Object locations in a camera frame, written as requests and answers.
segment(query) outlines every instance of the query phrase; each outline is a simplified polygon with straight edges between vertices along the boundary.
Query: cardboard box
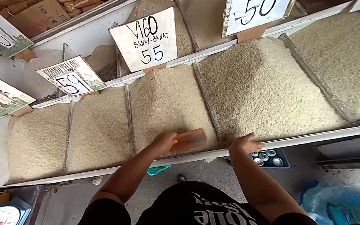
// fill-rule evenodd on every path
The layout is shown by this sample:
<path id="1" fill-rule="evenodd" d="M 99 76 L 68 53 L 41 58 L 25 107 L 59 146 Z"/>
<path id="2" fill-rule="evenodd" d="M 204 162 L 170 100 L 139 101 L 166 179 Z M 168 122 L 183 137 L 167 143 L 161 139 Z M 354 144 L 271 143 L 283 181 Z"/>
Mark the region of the cardboard box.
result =
<path id="1" fill-rule="evenodd" d="M 8 18 L 8 21 L 28 38 L 41 34 L 68 20 L 70 20 L 70 16 L 56 0 L 44 0 Z"/>

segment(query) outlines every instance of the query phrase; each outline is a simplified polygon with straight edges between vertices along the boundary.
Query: can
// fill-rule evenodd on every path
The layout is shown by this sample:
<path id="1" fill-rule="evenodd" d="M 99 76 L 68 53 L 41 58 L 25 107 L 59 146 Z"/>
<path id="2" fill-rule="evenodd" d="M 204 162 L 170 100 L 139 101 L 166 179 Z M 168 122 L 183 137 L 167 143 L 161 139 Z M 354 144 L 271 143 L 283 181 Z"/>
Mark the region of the can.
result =
<path id="1" fill-rule="evenodd" d="M 269 156 L 264 153 L 260 153 L 259 158 L 265 162 L 269 160 Z"/>
<path id="2" fill-rule="evenodd" d="M 272 161 L 272 163 L 275 165 L 275 166 L 283 166 L 284 163 L 281 159 L 275 157 L 275 158 L 271 158 L 270 161 Z"/>
<path id="3" fill-rule="evenodd" d="M 274 150 L 268 150 L 268 151 L 266 152 L 266 154 L 267 154 L 268 156 L 270 156 L 270 157 L 273 157 L 273 156 L 276 155 L 276 151 L 274 151 Z"/>
<path id="4" fill-rule="evenodd" d="M 258 166 L 263 166 L 263 160 L 261 160 L 260 158 L 254 158 L 254 162 L 255 162 Z"/>
<path id="5" fill-rule="evenodd" d="M 253 156 L 253 157 L 257 157 L 258 155 L 259 155 L 258 152 L 252 152 L 252 153 L 251 153 L 251 156 Z"/>

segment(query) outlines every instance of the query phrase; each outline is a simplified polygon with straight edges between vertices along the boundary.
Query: orange scoop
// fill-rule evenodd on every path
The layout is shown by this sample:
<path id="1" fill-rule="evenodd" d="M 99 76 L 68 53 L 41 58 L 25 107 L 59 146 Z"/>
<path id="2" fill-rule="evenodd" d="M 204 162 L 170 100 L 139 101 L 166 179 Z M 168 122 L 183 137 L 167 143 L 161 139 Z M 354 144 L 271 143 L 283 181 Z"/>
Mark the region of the orange scoop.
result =
<path id="1" fill-rule="evenodd" d="M 179 134 L 174 137 L 174 139 L 177 140 L 177 143 L 174 144 L 167 153 L 161 154 L 161 157 L 167 157 L 179 152 L 187 152 L 207 144 L 206 134 L 203 128 Z"/>

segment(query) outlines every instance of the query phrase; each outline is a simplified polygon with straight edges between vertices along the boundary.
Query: black shirt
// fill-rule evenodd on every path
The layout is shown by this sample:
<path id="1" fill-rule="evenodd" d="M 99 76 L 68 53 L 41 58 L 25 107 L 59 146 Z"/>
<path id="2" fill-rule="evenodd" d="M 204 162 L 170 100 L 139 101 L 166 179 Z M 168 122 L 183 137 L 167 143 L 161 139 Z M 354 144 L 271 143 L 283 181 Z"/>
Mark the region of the black shirt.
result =
<path id="1" fill-rule="evenodd" d="M 131 218 L 126 208 L 112 199 L 98 199 L 85 210 L 79 225 L 124 224 Z M 254 207 L 238 203 L 221 190 L 197 181 L 187 181 L 164 190 L 137 222 L 142 224 L 182 225 L 269 225 Z M 273 225 L 316 225 L 306 215 L 287 213 Z"/>

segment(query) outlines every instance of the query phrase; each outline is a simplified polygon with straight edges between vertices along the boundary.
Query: forearm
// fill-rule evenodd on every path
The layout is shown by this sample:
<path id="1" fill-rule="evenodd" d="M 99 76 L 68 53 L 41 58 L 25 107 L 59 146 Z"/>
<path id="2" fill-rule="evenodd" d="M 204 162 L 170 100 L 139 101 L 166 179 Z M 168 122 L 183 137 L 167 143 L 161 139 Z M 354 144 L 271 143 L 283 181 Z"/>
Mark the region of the forearm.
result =
<path id="1" fill-rule="evenodd" d="M 113 194 L 120 198 L 115 199 L 120 203 L 126 203 L 133 196 L 148 168 L 157 155 L 154 150 L 147 146 L 134 158 L 124 163 L 105 183 L 105 185 L 93 196 L 90 203 L 106 195 Z"/>
<path id="2" fill-rule="evenodd" d="M 242 148 L 230 148 L 230 159 L 248 203 L 270 222 L 288 212 L 305 213 L 295 200 Z"/>

